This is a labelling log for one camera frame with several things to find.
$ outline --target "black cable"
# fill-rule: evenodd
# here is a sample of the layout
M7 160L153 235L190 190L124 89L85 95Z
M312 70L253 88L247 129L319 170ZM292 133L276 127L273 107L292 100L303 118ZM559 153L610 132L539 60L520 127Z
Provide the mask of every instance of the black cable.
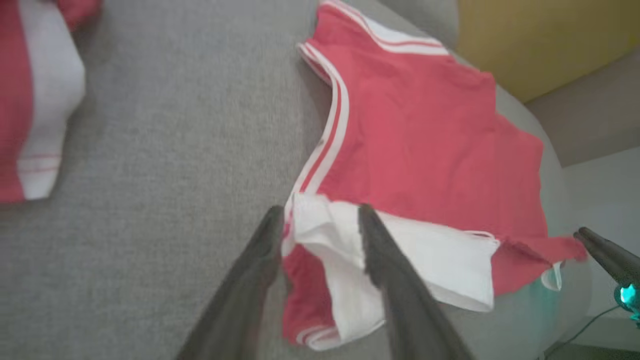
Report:
M582 334L582 333L583 333L583 332L584 332L584 331L589 327L589 325L591 325L591 324L592 324L594 321L596 321L599 317L601 317L602 315L604 315L604 314L606 314L606 313L608 313L608 312L614 311L615 309L617 309L617 308L619 308L619 307L620 307L620 305L616 305L616 306L614 306L614 307L610 308L609 310L605 310L605 311L602 311L600 314L597 314L597 315L596 315L593 319L591 319L591 321L589 321L589 322L587 323L587 325L585 325L585 326L584 326L584 327L583 327L583 328L582 328L582 329L581 329L581 330L580 330L576 335L573 335L573 337L572 337L571 339L567 340L567 341L566 341L566 342L564 342L562 345L560 345L560 346L556 347L555 349L551 350L551 351L549 352L549 354L547 354L546 358L547 358L547 359L551 358L551 355L553 355L553 354L554 354L554 352L558 351L558 349L562 348L563 346L565 346L565 345L569 344L570 342L572 342L573 340L575 340L578 336L580 336L580 334Z

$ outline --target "folded garment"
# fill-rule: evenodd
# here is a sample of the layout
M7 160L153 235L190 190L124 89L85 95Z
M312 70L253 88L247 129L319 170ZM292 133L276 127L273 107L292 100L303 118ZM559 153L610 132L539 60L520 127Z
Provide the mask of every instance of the folded garment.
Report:
M496 113L491 75L458 64L434 38L388 29L339 1L321 2L317 16L298 51L333 99L285 206L282 254L292 291L284 335L322 350L380 325L353 204L386 214L393 238L440 301L487 311L489 297L547 270L544 285L559 289L560 262L584 259L586 251L571 237L548 237L542 142ZM494 236L500 247L489 280Z
M84 66L68 26L95 15L100 1L60 5L0 1L0 202L49 195L67 119L84 96Z

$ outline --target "red fabric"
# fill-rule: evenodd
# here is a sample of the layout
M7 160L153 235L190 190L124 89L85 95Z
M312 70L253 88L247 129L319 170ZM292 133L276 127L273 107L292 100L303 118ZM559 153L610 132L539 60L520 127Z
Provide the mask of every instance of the red fabric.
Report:
M572 238L548 239L538 175L543 144L496 113L490 74L449 55L386 51L328 5L319 7L308 44L335 66L349 96L344 142L318 194L493 233L502 242L492 258L496 295L557 261L586 257ZM320 260L298 245L284 268L292 282L285 337L334 326Z
M33 89L18 0L0 1L0 202L24 200L18 156L29 135Z
M100 12L102 0L58 0L58 8L69 31L75 31Z

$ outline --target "striped trim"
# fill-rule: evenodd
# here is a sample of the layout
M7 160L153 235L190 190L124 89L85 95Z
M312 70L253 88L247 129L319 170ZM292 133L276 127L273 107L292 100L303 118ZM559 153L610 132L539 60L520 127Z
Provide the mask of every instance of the striped trim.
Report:
M324 57L313 45L309 43L298 44L298 51L303 55L305 61L315 63L317 67L312 67L322 76L322 69L330 80L333 94L331 110L327 118L324 132L320 138L319 145L311 153L309 159L302 168L298 179L294 183L291 195L285 205L285 227L288 231L284 234L282 240L282 255L287 256L295 246L291 238L291 215L292 201L294 193L316 193L324 177L331 169L331 165L342 147L344 136L347 131L347 123L349 121L349 92L344 80L333 64Z
M358 10L337 0L323 0L320 7L327 6L340 11L359 25L372 40L382 49L390 53L448 55L449 52L441 42L434 38L413 37L394 31L384 25L362 15Z

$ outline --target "red stripe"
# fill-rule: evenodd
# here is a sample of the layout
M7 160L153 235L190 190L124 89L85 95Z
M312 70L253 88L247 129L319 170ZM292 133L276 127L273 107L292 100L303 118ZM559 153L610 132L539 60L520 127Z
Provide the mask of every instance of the red stripe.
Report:
M18 0L0 0L0 202L24 200L17 160L33 116L31 62Z
M400 42L390 42L390 41L385 40L385 39L379 37L378 35L376 35L375 32L369 27L369 24L364 19L362 14L360 14L359 12L356 12L356 11L348 8L346 5L344 5L342 3L333 2L333 1L328 1L328 2L322 3L320 6L323 6L323 5L327 5L330 8L337 8L338 10L342 10L343 12L350 13L351 15L357 16L360 20L362 20L362 23L365 26L365 30L369 33L369 36L374 38L374 39L376 39L378 42L381 42L382 44L391 45L391 46L420 45L420 46L437 47L437 48L442 48L443 47L440 44L432 44L430 42L422 42L422 41L419 41L419 40L407 40L407 41L400 41Z
M342 100L340 99L340 97L342 95L342 90L340 89L340 83L338 81L336 81L335 83L336 83L336 88L337 88L337 91L338 91L338 94L337 94L338 103L337 103L337 105L335 107L335 115L334 115L334 118L333 118L333 126L331 128L331 133L329 134L329 139L327 139L326 143L324 144L324 147L322 149L322 152L320 153L320 156L318 156L318 159L316 159L316 162L314 163L314 165L309 170L309 173L307 174L307 178L304 180L304 182L302 182L302 185L300 186L300 192L305 192L305 190L307 189L307 186L309 185L309 182L311 182L311 178L314 176L314 174L316 173L318 167L322 163L322 160L326 156L326 153L329 151L329 148L331 147L331 144L333 143L333 139L335 138L335 133L336 133L336 131L338 129L338 119L340 118L340 108L342 106Z

